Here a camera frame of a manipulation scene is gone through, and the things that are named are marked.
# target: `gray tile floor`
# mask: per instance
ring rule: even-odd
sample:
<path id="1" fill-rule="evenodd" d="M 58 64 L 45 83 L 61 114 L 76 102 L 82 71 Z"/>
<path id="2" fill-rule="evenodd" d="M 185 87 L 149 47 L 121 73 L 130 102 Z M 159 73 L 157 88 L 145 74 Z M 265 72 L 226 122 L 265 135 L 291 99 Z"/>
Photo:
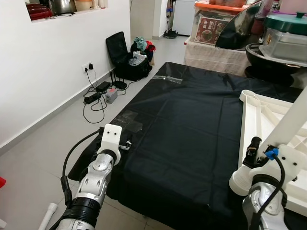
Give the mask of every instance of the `gray tile floor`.
<path id="1" fill-rule="evenodd" d="M 0 176 L 7 180 L 0 189 L 0 219 L 6 221 L 5 230 L 36 230 L 49 203 L 58 204 L 48 227 L 64 211 L 60 176 L 63 161 L 70 148 L 81 138 L 109 123 L 140 91 L 166 62 L 183 64 L 186 37 L 161 38 L 154 41 L 155 66 L 150 75 L 127 89 L 113 104 L 108 104 L 106 116 L 99 124 L 89 124 L 82 116 L 83 98 L 41 126 L 15 147 L 0 157 Z M 101 119 L 101 111 L 85 111 L 92 121 Z M 92 139 L 81 144 L 71 155 L 67 172 L 78 159 L 81 151 Z M 77 183 L 70 181 L 73 195 Z M 98 218 L 97 230 L 169 230 L 170 227 L 134 212 L 118 201 L 106 197 Z"/>

